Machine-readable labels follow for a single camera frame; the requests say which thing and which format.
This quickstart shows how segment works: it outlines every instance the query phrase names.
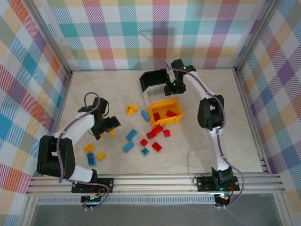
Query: yellow tray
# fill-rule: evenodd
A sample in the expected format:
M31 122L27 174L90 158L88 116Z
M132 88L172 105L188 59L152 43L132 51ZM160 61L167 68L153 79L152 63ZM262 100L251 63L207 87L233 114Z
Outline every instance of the yellow tray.
M173 116L173 117L166 116L166 112L168 110L176 113L177 116ZM184 116L178 99L170 99L170 100L155 102L151 106L149 106L148 113L150 115L150 122L152 126L156 126L156 125L162 126L168 123L177 123ZM155 121L153 115L154 113L159 113L161 119Z

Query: marble floor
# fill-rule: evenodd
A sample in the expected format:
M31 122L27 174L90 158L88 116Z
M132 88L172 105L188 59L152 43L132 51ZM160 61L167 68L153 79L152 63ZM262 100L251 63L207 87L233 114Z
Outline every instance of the marble floor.
M139 77L145 71L92 71L75 72L64 108L60 128L69 123L77 111L84 106L84 95L93 91L110 103L109 116L116 116L121 126L116 128L117 134L111 137L105 134L98 141L87 132L75 145L76 163L89 167L87 155L83 148L91 143L94 153L106 153L102 161L97 161L98 174L159 174L159 173L202 173L211 172L213 159L206 134L198 125L197 113L199 99L194 95L192 87L187 86L184 94L177 95L184 112L182 120L177 124L165 125L171 137L159 134L149 142L150 154L141 154L139 142L151 131L150 122L146 122L140 111L146 109ZM227 124L224 128L224 143L228 160L242 172L261 172L261 165L253 142L252 134L243 109L236 82L229 69L198 70L203 82L215 94L222 94L225 101ZM87 97L87 104L92 104L93 95ZM127 105L134 104L138 113L126 115ZM126 135L132 130L138 131L133 140L135 146L128 153L122 151L127 144ZM162 150L155 152L151 144L157 141Z

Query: red lego brick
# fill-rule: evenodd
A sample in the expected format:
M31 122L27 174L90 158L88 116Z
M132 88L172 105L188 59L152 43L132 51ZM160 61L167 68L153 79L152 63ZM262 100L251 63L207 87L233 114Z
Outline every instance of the red lego brick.
M161 151L162 147L157 142L152 144L152 147L156 150L156 152Z
M140 141L140 144L145 147L149 142L146 139L143 139L142 141Z
M166 112L166 116L168 116L168 117L174 117L174 116L177 116L177 114L174 113L174 112L172 112L172 111L170 111L170 110L168 110L168 111Z
M157 135L159 132L163 131L163 126L158 125L155 128L153 128L151 131Z
M170 137L170 131L168 129L164 130L163 134L164 134L165 137Z
M153 131L149 132L146 134L147 138L150 140L152 138L154 138L156 136L156 133L154 133Z
M159 115L158 112L154 113L153 115L154 115L154 120L155 121L158 121L159 119L161 119L161 117L160 117L160 115Z

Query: lego brick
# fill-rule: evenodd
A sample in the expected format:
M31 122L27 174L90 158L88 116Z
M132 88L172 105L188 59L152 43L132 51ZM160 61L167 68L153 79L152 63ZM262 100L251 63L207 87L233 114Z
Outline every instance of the lego brick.
M94 146L92 144L88 144L85 148L84 151L89 154L92 150L94 149Z
M128 115L133 115L134 114L134 110L132 108L128 108L127 109L127 114Z
M110 134L112 137L116 135L116 130L112 129L109 132L107 132L108 134Z
M152 147L156 150L156 152L161 151L162 147L157 142L152 144Z
M153 128L151 131L157 135L159 132L163 131L163 126L158 125L155 128Z
M96 157L100 161L100 160L102 160L105 157L105 153L104 152L100 152L100 153L97 154Z
M158 112L154 113L153 115L154 115L154 120L155 120L155 121L158 121L158 120L161 119L161 117L160 117L160 115L159 115Z
M132 147L134 147L134 143L132 141L130 141L127 145L125 145L122 150L127 153L129 150L132 149Z
M150 120L150 116L149 116L149 114L147 114L146 110L142 110L141 114L142 114L144 120L146 120L146 121Z
M145 147L149 142L146 139L143 139L142 141L140 141L140 144Z
M168 129L164 130L163 134L164 134L165 137L170 137L170 131Z
M174 117L174 116L177 116L177 114L174 113L174 112L172 112L172 111L170 111L170 110L168 110L168 111L166 112L166 116L168 116L168 117Z
M147 156L150 152L149 150L147 150L146 148L144 148L141 153L144 155L144 156Z
M127 108L133 109L134 112L138 111L138 108L135 105L128 105Z
M94 153L87 154L87 158L88 158L89 166L95 166L96 165Z
M131 141L132 139L134 139L134 137L138 134L138 132L134 129L132 129L132 131L127 135L127 140Z
M156 133L154 133L153 131L149 132L146 134L147 138L150 140L152 138L154 138L156 136Z

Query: colorful plaid backdrop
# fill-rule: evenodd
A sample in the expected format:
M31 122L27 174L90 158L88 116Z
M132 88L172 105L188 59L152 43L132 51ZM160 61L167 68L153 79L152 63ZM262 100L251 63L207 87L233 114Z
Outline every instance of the colorful plaid backdrop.
M231 68L267 2L35 0L74 70L158 68L177 58Z
M282 0L242 80L273 173L301 222L301 0Z
M15 225L67 77L21 0L0 0L0 225Z

